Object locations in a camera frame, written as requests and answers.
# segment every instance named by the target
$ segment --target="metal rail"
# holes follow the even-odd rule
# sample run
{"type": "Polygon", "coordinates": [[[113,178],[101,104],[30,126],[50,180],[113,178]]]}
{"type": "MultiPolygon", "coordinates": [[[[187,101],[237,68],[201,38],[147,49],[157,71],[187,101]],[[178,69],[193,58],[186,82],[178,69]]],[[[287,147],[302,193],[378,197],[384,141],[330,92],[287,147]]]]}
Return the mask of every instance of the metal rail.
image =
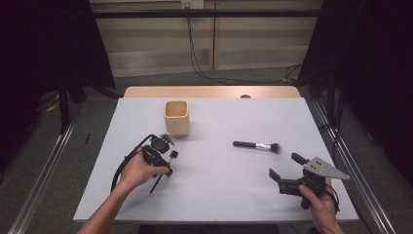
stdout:
{"type": "Polygon", "coordinates": [[[30,191],[27,199],[21,207],[18,216],[13,222],[8,234],[23,234],[27,230],[30,220],[37,209],[37,206],[42,199],[50,178],[53,175],[58,159],[63,152],[66,143],[69,141],[76,120],[80,115],[82,104],[78,104],[75,109],[75,114],[67,129],[62,135],[57,138],[54,149],[52,150],[46,165],[43,167],[42,173],[37,178],[36,183],[30,191]]]}
{"type": "MultiPolygon", "coordinates": [[[[326,109],[324,105],[319,101],[316,101],[315,105],[323,124],[328,124],[326,109]]],[[[337,138],[337,150],[341,158],[343,159],[344,164],[349,170],[349,174],[353,182],[355,183],[359,194],[361,195],[365,205],[373,216],[377,227],[380,229],[380,232],[386,234],[395,233],[385,210],[383,209],[382,205],[380,204],[367,181],[365,180],[364,176],[362,175],[361,170],[359,169],[352,153],[350,152],[344,140],[340,137],[340,135],[337,136],[336,129],[328,128],[328,133],[333,141],[335,138],[337,138]]]]}
{"type": "Polygon", "coordinates": [[[324,11],[320,9],[276,9],[276,10],[93,10],[92,13],[66,13],[77,17],[96,19],[130,18],[316,18],[336,17],[347,11],[324,11]]]}

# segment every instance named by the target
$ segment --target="wooden cup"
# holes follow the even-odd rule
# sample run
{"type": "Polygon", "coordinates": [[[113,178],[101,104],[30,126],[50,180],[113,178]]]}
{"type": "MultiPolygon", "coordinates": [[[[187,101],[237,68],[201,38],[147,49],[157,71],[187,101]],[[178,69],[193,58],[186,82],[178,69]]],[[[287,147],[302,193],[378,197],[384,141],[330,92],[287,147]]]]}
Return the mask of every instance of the wooden cup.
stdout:
{"type": "Polygon", "coordinates": [[[189,135],[189,107],[184,100],[167,101],[165,104],[165,124],[173,137],[189,135]]]}

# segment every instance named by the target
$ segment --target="black curtain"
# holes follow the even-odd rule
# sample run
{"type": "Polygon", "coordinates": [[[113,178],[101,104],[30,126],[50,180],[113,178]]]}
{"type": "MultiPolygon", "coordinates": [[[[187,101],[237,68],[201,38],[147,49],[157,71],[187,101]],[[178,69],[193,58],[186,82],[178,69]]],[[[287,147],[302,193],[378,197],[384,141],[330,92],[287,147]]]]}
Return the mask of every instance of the black curtain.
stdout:
{"type": "Polygon", "coordinates": [[[319,97],[335,72],[348,43],[348,35],[357,14],[358,0],[324,0],[321,9],[340,12],[318,17],[300,74],[300,84],[309,84],[311,97],[319,97]]]}
{"type": "Polygon", "coordinates": [[[413,2],[369,1],[338,85],[389,160],[413,184],[413,2]]]}
{"type": "Polygon", "coordinates": [[[115,88],[87,0],[0,2],[0,170],[33,123],[40,96],[85,84],[115,88]]]}

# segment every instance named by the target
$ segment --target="electrical outlet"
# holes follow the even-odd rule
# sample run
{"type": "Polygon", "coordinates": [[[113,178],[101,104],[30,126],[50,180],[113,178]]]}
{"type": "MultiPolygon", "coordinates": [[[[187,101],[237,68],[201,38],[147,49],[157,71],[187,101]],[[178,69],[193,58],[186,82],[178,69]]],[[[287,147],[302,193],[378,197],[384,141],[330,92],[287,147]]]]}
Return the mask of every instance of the electrical outlet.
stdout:
{"type": "Polygon", "coordinates": [[[204,0],[192,0],[192,9],[203,9],[204,0]]]}
{"type": "Polygon", "coordinates": [[[181,0],[181,9],[192,9],[192,0],[181,0]]]}

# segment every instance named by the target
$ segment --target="black pole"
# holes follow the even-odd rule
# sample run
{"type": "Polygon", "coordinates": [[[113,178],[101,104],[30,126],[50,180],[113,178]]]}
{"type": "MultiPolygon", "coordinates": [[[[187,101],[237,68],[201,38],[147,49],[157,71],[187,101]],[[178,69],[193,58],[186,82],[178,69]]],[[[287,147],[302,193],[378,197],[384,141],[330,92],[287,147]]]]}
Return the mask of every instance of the black pole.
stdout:
{"type": "Polygon", "coordinates": [[[327,84],[327,118],[330,127],[336,127],[336,121],[334,117],[334,101],[335,101],[335,87],[334,87],[334,75],[330,71],[328,75],[327,84]]]}
{"type": "Polygon", "coordinates": [[[64,84],[64,74],[60,76],[59,86],[58,86],[58,102],[60,104],[60,134],[63,134],[67,126],[69,126],[70,117],[69,117],[69,107],[67,103],[67,90],[64,84]]]}

